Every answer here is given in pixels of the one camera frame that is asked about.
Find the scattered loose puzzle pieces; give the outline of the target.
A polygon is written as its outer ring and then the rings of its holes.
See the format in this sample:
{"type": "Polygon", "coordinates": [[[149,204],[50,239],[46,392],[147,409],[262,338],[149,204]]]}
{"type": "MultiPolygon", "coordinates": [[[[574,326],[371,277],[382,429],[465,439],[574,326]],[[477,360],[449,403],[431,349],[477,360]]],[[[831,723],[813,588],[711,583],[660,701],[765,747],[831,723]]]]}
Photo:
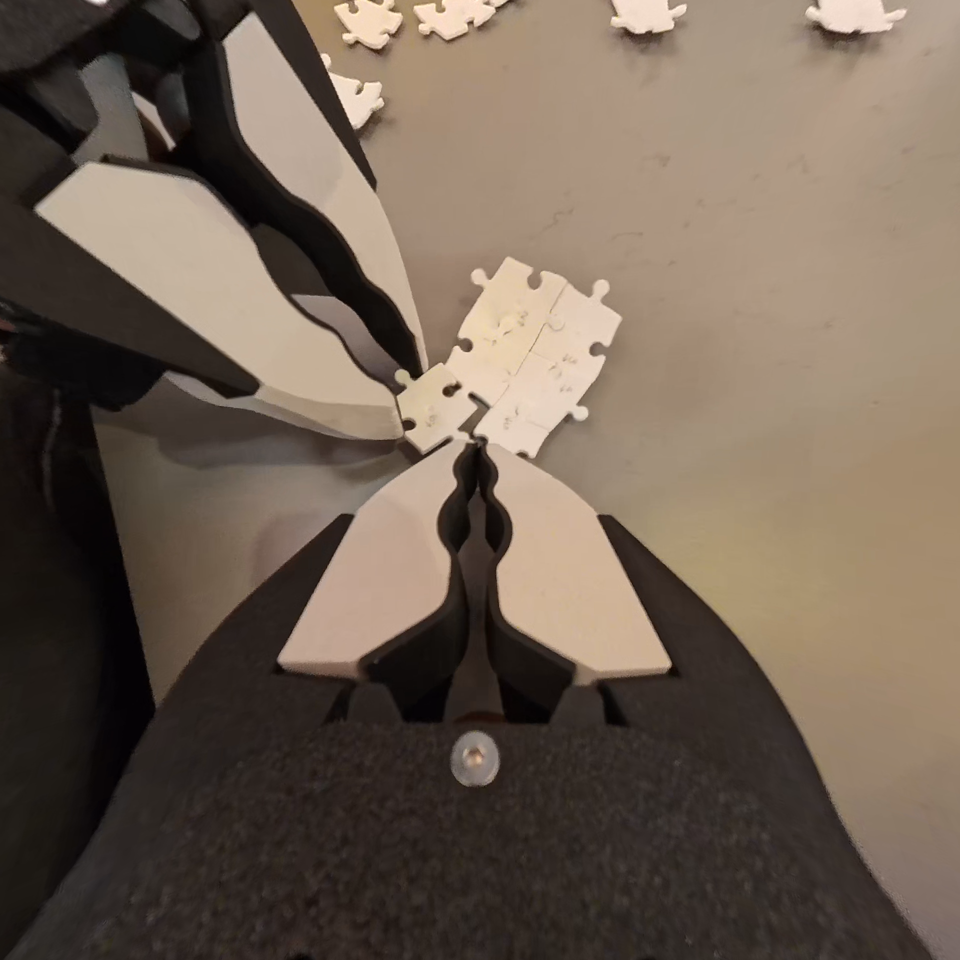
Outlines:
{"type": "MultiPolygon", "coordinates": [[[[423,37],[453,42],[494,18],[503,1],[438,1],[415,4],[416,28],[423,37]]],[[[636,37],[672,31],[688,10],[688,3],[668,1],[612,1],[610,27],[636,37]]],[[[391,1],[347,1],[333,6],[342,25],[342,42],[382,51],[402,28],[403,15],[391,1]]],[[[814,26],[837,36],[867,36],[886,33],[906,17],[903,7],[888,7],[882,1],[809,2],[805,18],[814,26]]],[[[349,78],[335,73],[331,58],[321,53],[333,88],[354,131],[360,131],[383,109],[382,83],[349,78]]]]}

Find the joined white puzzle section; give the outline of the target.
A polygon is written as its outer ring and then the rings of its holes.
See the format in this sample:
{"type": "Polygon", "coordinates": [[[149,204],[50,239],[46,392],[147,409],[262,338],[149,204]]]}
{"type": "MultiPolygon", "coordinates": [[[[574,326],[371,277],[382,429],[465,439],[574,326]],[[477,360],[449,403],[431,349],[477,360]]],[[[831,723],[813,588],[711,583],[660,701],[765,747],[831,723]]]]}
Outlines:
{"type": "Polygon", "coordinates": [[[585,394],[606,363],[622,316],[604,299],[606,279],[588,294],[563,276],[506,257],[492,276],[477,268],[480,288],[445,361],[462,390],[486,406],[474,436],[533,459],[562,422],[585,420],[585,394]]]}

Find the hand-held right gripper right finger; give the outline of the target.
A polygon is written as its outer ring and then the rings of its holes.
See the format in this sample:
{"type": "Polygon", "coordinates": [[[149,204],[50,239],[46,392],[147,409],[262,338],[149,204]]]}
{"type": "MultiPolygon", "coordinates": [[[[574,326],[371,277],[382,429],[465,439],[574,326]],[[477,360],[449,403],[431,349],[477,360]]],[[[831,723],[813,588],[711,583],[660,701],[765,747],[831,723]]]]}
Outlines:
{"type": "Polygon", "coordinates": [[[495,443],[477,471],[493,552],[486,647],[501,684],[552,714],[568,690],[667,675],[670,655],[596,510],[495,443]]]}

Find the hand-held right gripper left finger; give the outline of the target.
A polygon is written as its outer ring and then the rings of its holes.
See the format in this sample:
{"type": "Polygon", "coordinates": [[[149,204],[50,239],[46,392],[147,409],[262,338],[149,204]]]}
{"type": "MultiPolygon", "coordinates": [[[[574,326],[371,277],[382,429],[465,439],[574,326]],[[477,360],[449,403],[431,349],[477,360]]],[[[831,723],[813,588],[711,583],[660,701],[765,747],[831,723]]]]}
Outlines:
{"type": "Polygon", "coordinates": [[[349,519],[277,665],[379,684],[402,713],[445,685],[466,653],[460,550],[471,532],[477,445],[450,442],[349,519]]]}

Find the single white puzzle piece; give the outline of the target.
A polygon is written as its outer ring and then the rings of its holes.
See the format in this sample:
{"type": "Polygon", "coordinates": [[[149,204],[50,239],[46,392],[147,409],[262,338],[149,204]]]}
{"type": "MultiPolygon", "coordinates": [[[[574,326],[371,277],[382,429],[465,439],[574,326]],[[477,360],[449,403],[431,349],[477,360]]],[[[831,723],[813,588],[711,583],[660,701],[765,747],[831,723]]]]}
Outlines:
{"type": "Polygon", "coordinates": [[[394,380],[400,387],[396,401],[404,440],[417,453],[428,455],[449,442],[472,441],[463,426],[476,413],[476,404],[446,364],[431,366],[418,378],[398,369],[394,380]]]}

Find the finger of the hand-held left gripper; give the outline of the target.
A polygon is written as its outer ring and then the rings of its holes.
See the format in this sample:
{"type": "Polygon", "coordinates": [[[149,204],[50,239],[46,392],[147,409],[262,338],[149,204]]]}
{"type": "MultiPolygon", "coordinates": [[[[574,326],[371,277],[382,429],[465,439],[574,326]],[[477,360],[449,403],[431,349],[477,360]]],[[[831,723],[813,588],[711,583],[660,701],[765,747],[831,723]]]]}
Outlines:
{"type": "Polygon", "coordinates": [[[187,331],[170,370],[226,405],[358,441],[402,437],[390,389],[271,277],[246,227],[193,176],[88,162],[34,213],[187,331]]]}
{"type": "Polygon", "coordinates": [[[182,64],[194,169],[250,226],[294,243],[410,374],[424,335],[377,180],[294,6],[189,6],[182,64]]]}

